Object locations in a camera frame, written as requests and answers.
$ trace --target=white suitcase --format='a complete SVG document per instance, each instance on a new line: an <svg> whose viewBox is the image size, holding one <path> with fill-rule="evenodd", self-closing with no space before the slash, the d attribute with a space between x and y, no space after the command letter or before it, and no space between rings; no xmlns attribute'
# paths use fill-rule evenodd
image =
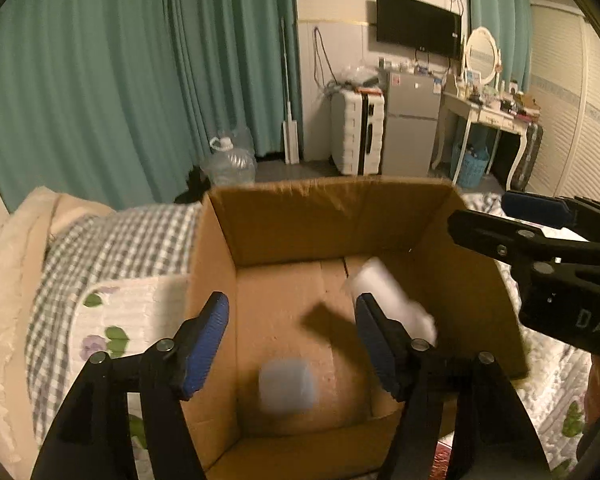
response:
<svg viewBox="0 0 600 480"><path fill-rule="evenodd" d="M340 90L331 97L331 157L345 175L378 174L384 97Z"/></svg>

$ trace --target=plastic bag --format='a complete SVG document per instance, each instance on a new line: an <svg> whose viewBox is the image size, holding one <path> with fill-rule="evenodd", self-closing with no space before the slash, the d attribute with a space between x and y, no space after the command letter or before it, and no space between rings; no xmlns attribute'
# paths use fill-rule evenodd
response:
<svg viewBox="0 0 600 480"><path fill-rule="evenodd" d="M340 72L338 76L339 83L353 83L355 85L362 85L369 79L378 77L378 69L375 67L369 67L364 64L349 65Z"/></svg>
<svg viewBox="0 0 600 480"><path fill-rule="evenodd" d="M256 159L251 149L234 146L230 136L209 141L214 151L203 167L213 186L238 186L256 181Z"/></svg>

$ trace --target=black tv screen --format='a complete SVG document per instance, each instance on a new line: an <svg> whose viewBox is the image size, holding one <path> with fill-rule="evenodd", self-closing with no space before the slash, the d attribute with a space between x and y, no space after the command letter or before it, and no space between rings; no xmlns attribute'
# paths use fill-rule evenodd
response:
<svg viewBox="0 0 600 480"><path fill-rule="evenodd" d="M376 0L376 40L459 59L460 15L419 0Z"/></svg>

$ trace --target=blue basket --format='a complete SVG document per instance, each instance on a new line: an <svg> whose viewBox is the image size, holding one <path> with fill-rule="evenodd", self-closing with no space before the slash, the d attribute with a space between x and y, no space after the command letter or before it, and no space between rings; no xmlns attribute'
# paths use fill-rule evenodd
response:
<svg viewBox="0 0 600 480"><path fill-rule="evenodd" d="M459 158L460 146L455 144L451 154L451 171L449 172L449 177L451 179L453 179L456 174L456 165L458 164ZM480 179L484 175L484 171L487 169L488 163L488 160L481 160L480 158L471 155L471 153L465 152L456 184L467 189L477 187L478 184L480 184Z"/></svg>

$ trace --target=cardboard box flap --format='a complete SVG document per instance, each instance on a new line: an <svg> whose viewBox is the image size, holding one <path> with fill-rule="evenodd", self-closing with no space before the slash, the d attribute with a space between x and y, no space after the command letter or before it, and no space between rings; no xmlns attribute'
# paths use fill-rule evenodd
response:
<svg viewBox="0 0 600 480"><path fill-rule="evenodd" d="M322 178L216 188L216 215L237 266L410 250L452 193L433 179Z"/></svg>
<svg viewBox="0 0 600 480"><path fill-rule="evenodd" d="M187 317L196 317L215 290L229 299L229 323L205 386L182 403L187 427L204 467L240 437L237 418L236 271L208 198L203 201L191 254Z"/></svg>

